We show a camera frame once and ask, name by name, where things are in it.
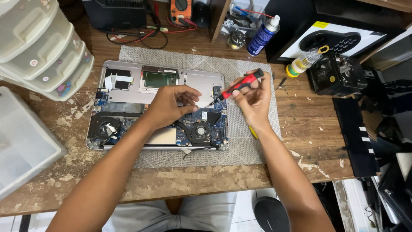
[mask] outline white nozzle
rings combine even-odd
[[[270,24],[272,24],[273,26],[278,26],[280,19],[281,18],[279,17],[279,15],[275,15],[275,17],[270,20]]]

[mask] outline gray patterned mat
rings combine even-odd
[[[199,56],[140,47],[122,46],[119,61],[157,66],[219,72],[225,76],[225,86],[243,76],[246,71],[261,68],[272,73],[270,65],[255,62]],[[269,119],[273,130],[281,137],[276,99],[272,85]],[[265,163],[259,142],[254,138],[233,100],[227,101],[229,147],[223,151],[194,151],[183,160],[183,151],[142,151],[135,168],[189,167]]]

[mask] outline laptop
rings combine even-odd
[[[156,130],[143,149],[227,149],[226,100],[208,106],[225,88],[221,73],[111,60],[103,63],[86,145],[95,150],[112,148],[150,107],[159,87],[166,85],[188,85],[200,91],[200,108]]]

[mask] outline wooden desk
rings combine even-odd
[[[120,45],[110,43],[105,34],[92,29],[86,17],[75,23],[75,29],[96,61],[86,83],[70,100],[54,102],[27,89],[0,82],[20,95],[69,150],[64,158],[0,201],[0,216],[57,210],[102,156],[101,152],[85,145],[90,106],[94,102],[102,64],[108,59],[118,60]],[[264,54],[251,57],[245,49],[230,49],[225,38],[219,37],[211,44],[206,29],[167,36],[167,51],[266,63]],[[146,43],[159,46],[164,38],[158,35]],[[272,72],[276,76],[275,84],[286,77],[283,65],[272,65]],[[342,150],[345,144],[331,97],[314,94],[305,74],[288,78],[285,85],[276,92],[276,101],[283,141],[293,151],[296,162],[312,182],[353,178],[347,153]],[[271,186],[266,165],[133,169],[121,202]]]

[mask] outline person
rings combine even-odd
[[[235,90],[233,97],[245,122],[259,137],[273,186],[288,213],[290,230],[335,231],[312,184],[270,126],[271,91],[270,75],[265,73],[251,88]],[[46,232],[96,232],[101,228],[104,232],[229,232],[236,193],[184,198],[177,215],[170,214],[165,201],[117,206],[145,141],[156,129],[198,110],[195,102],[199,96],[199,91],[187,85],[159,88],[148,110],[67,196]],[[177,100],[186,105],[178,107]]]

